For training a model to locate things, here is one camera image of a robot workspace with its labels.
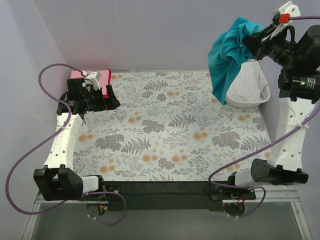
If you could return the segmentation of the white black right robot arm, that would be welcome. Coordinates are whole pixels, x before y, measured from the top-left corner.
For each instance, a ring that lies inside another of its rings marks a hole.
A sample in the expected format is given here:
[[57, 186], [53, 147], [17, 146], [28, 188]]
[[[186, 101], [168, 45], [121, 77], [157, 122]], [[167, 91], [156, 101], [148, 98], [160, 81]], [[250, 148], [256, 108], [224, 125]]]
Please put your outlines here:
[[287, 26], [275, 37], [274, 25], [244, 38], [243, 43], [256, 60], [271, 58], [282, 69], [278, 77], [279, 122], [276, 140], [268, 160], [256, 158], [250, 169], [228, 177], [227, 195], [237, 199], [244, 187], [259, 184], [297, 185], [308, 181], [302, 171], [302, 149], [308, 121], [316, 115], [320, 99], [320, 27], [309, 27], [295, 42], [295, 29]]

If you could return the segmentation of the teal t shirt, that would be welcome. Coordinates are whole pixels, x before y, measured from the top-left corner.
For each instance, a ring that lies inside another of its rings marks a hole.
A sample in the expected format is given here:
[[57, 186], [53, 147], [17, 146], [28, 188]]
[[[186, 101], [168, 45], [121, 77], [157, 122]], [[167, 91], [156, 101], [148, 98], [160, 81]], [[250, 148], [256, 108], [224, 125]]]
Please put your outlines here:
[[237, 17], [231, 27], [213, 43], [207, 54], [212, 94], [222, 104], [227, 103], [227, 92], [241, 70], [241, 65], [253, 54], [243, 43], [245, 37], [260, 33], [264, 27], [243, 17]]

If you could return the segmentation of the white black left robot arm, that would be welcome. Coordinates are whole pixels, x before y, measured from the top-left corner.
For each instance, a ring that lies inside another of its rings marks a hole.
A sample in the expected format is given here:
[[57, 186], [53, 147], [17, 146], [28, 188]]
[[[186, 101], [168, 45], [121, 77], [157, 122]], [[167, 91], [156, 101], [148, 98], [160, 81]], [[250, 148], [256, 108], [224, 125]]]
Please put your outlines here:
[[41, 169], [33, 179], [46, 201], [80, 200], [89, 193], [95, 200], [106, 196], [101, 175], [79, 176], [74, 172], [73, 156], [78, 133], [88, 112], [115, 110], [120, 107], [110, 84], [101, 88], [97, 80], [83, 77], [67, 80], [67, 92], [57, 107], [57, 127], [52, 146]]

